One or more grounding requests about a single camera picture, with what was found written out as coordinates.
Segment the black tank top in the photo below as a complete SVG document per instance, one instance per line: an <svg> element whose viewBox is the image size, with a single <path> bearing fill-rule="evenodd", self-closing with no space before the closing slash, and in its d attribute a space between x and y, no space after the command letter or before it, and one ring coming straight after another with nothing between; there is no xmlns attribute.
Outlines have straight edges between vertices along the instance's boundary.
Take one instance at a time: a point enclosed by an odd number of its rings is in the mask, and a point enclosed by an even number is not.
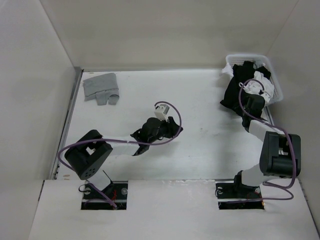
<svg viewBox="0 0 320 240"><path fill-rule="evenodd" d="M220 73L231 77L220 104L241 117L244 113L239 104L239 92L246 81L249 82L241 92L243 106L247 104L249 97L253 95L263 98L265 105L268 105L274 96L275 87L270 80L271 72L263 63L244 61L242 65L234 64L233 66L227 63Z"/></svg>

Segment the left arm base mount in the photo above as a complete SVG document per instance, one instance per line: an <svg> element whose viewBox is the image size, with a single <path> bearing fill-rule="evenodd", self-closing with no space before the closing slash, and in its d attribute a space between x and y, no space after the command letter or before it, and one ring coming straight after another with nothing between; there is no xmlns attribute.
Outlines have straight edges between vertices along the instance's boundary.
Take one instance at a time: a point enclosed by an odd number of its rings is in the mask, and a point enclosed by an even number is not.
<svg viewBox="0 0 320 240"><path fill-rule="evenodd" d="M128 182L112 182L105 189L101 190L116 207L107 202L106 198L97 192L88 183L79 186L78 191L82 193L81 210L126 210L128 198Z"/></svg>

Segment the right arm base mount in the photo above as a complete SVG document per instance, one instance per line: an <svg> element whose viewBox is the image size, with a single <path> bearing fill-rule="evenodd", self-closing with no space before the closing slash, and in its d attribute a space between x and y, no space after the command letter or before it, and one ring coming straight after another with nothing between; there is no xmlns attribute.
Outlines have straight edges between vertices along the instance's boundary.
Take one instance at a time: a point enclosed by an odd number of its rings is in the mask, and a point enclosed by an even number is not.
<svg viewBox="0 0 320 240"><path fill-rule="evenodd" d="M215 183L219 210L264 210L260 187L236 186L233 181Z"/></svg>

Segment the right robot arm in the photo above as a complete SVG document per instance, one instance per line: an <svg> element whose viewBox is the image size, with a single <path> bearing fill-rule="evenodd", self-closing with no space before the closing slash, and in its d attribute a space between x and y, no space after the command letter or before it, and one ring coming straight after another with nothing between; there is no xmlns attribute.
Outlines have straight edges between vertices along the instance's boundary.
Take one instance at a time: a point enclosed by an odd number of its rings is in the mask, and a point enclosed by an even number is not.
<svg viewBox="0 0 320 240"><path fill-rule="evenodd" d="M234 177L232 192L238 198L245 197L261 184L271 186L269 180L291 179L289 189L301 172L301 137L289 134L261 118L265 99L260 95L248 95L245 101L238 97L242 111L242 126L262 142L258 164L241 170Z"/></svg>

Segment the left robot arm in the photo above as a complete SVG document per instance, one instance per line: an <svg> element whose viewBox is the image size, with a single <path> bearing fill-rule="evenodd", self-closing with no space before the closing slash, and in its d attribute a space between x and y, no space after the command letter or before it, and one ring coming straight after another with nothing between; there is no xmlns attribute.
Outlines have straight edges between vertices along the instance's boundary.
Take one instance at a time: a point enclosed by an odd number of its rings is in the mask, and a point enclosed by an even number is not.
<svg viewBox="0 0 320 240"><path fill-rule="evenodd" d="M101 169L108 157L140 156L155 145L156 141L174 139L183 127L169 116L167 120L150 117L126 139L109 139L96 130L86 133L76 145L70 147L64 158L81 180L93 184L95 193L100 199L108 199L112 195L112 180Z"/></svg>

